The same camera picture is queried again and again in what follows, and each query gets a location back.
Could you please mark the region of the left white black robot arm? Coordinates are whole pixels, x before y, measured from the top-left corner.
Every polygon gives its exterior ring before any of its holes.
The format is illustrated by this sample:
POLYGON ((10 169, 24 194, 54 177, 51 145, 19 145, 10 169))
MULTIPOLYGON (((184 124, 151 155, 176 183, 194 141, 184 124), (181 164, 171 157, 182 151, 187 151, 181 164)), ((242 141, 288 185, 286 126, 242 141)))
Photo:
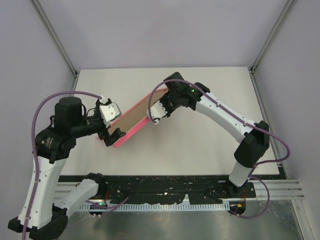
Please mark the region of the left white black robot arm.
POLYGON ((102 199, 107 193, 106 178, 89 173, 63 199, 54 202, 61 171, 77 139, 98 135, 107 147, 125 135, 119 128, 109 133, 111 122, 121 110, 109 98, 99 98, 93 115, 87 115, 78 97, 63 97, 54 107, 50 125, 33 133, 33 173, 27 197, 19 216, 8 222, 8 229, 33 240, 54 240, 65 230, 72 214, 90 198, 102 199))

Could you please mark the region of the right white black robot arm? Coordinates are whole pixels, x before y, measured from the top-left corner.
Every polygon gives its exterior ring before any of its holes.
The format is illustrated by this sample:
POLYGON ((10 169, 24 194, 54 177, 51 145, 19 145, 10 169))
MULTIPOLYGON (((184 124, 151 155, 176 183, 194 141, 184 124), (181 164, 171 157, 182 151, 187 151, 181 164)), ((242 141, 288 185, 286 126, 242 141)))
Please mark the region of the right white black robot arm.
POLYGON ((270 146, 269 125, 255 122, 225 106, 200 82, 187 83, 179 72, 163 80, 167 92, 155 103, 149 103, 147 115, 154 124, 168 118, 180 107, 203 114, 226 130, 239 144, 234 152, 235 165, 225 183, 227 193, 238 197, 257 161, 270 146))

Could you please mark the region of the pink wooden photo frame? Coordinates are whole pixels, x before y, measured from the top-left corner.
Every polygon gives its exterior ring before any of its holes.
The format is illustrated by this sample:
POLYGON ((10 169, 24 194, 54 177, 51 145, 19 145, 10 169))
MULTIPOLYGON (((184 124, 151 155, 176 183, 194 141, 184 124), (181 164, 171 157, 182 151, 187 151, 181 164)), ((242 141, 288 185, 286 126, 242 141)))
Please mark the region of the pink wooden photo frame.
POLYGON ((156 90, 154 94, 147 94, 123 114, 121 114, 118 105, 115 103, 110 103, 107 106, 100 106, 98 108, 102 111, 102 119, 104 122, 109 124, 107 133, 111 137, 114 136, 116 138, 112 143, 113 147, 119 148, 122 146, 150 121, 147 116, 149 101, 151 101, 153 105, 160 100, 167 91, 166 88, 160 88, 156 90))

